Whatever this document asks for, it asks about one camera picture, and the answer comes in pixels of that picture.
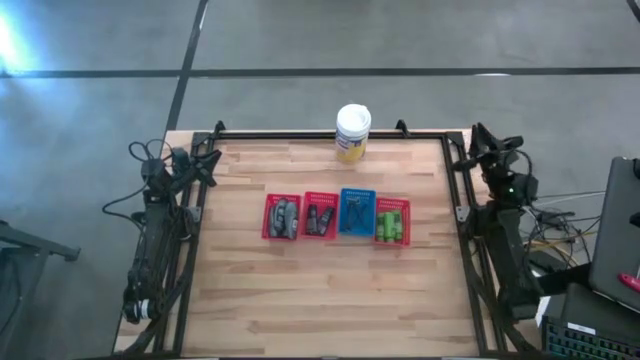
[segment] red packaging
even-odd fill
[[[411,244],[411,203],[409,202],[409,200],[389,198],[376,199],[376,217],[380,213],[390,212],[394,210],[400,210],[400,212],[402,213],[402,242],[391,243],[378,241],[374,234],[374,244],[387,246],[409,246]]]
[[[300,195],[290,194],[267,194],[267,201],[264,205],[264,215],[262,218],[262,238],[272,241],[295,241],[289,238],[270,237],[269,236],[269,210],[278,203],[278,200],[285,198],[289,202],[294,202],[298,207],[298,227],[300,227]]]
[[[340,203],[340,195],[331,193],[318,193],[307,191],[304,193],[304,208],[302,209],[302,216],[300,217],[298,230],[300,235],[305,238],[320,239],[320,240],[334,240],[336,238],[336,224],[338,219],[338,204]],[[333,216],[327,225],[327,232],[324,236],[321,235],[308,235],[307,234],[307,215],[309,211],[309,205],[315,205],[317,208],[316,219],[320,222],[320,217],[324,214],[327,207],[333,208]]]

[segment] black floor stripe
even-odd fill
[[[627,0],[627,4],[629,4],[631,12],[633,12],[633,15],[635,15],[636,20],[640,22],[640,5],[638,5],[637,0]]]
[[[376,76],[533,76],[638,75],[640,67],[549,68],[370,68],[370,69],[208,69],[192,70],[194,78],[313,78]]]
[[[182,108],[182,101],[184,100],[184,94],[187,91],[187,83],[189,82],[189,71],[193,66],[193,59],[196,56],[198,40],[200,39],[200,33],[202,32],[204,14],[208,3],[209,0],[200,0],[200,3],[198,4],[196,18],[193,22],[193,28],[191,29],[191,36],[189,37],[189,45],[187,46],[187,52],[185,53],[184,61],[182,62],[182,74],[178,80],[178,86],[176,87],[176,92],[173,95],[173,101],[171,102],[171,110],[169,110],[169,118],[167,119],[167,125],[165,128],[166,131],[175,130],[178,126],[180,109]]]
[[[0,79],[171,78],[181,70],[25,70],[1,72]]]

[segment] green battery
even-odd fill
[[[396,226],[393,220],[393,213],[384,213],[384,239],[393,242],[396,237]]]
[[[384,213],[376,216],[376,240],[384,241]]]
[[[393,212],[393,220],[396,228],[396,241],[402,241],[404,228],[402,227],[402,213],[400,212],[400,210],[395,210]]]

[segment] wooden tabletop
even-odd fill
[[[167,142],[189,149],[191,136],[169,132]],[[218,185],[207,193],[183,356],[477,354],[439,141],[370,140],[355,165],[336,161],[327,140],[217,141],[216,148],[223,156]],[[411,246],[340,235],[261,238],[268,193],[343,187],[410,200]],[[140,330],[123,321],[116,349]]]

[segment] concrete floor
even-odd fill
[[[198,0],[4,0],[9,70],[180,69]],[[194,69],[640,66],[624,0],[210,0]],[[140,184],[126,146],[162,136],[177,79],[1,79],[0,218],[82,247],[52,259],[16,359],[109,353],[135,229],[100,207]],[[522,134],[540,194],[601,190],[638,155],[640,75],[191,79],[178,129],[331,128],[349,102],[376,128]],[[600,212],[599,197],[557,207]],[[131,212],[141,201],[119,205]]]

